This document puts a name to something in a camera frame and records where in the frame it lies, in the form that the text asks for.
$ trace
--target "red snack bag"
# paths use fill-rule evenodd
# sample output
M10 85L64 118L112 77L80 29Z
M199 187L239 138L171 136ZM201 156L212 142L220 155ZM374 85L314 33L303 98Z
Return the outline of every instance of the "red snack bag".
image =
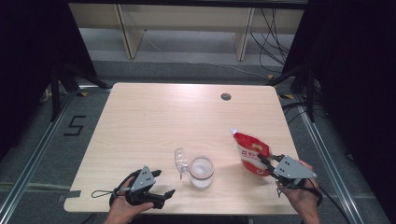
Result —
M239 133L235 129L232 129L231 133L237 143L239 155L245 167L255 175L268 176L267 166L257 157L260 153L270 161L271 151L268 145L255 137Z

